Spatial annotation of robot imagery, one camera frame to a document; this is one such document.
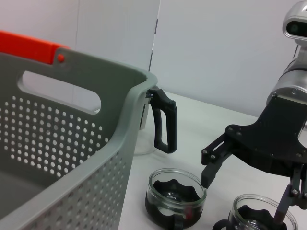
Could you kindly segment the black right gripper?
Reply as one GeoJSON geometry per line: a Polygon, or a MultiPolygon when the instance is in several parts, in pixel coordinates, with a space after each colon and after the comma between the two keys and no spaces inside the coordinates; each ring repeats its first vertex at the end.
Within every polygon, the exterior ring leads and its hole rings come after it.
{"type": "Polygon", "coordinates": [[[201,185],[209,187],[223,162],[233,154],[253,168],[290,177],[274,215],[275,223],[284,221],[290,206],[306,210],[307,149],[298,140],[306,120],[305,104],[272,98],[255,123],[229,125],[224,134],[201,151],[205,166],[201,185]]]}

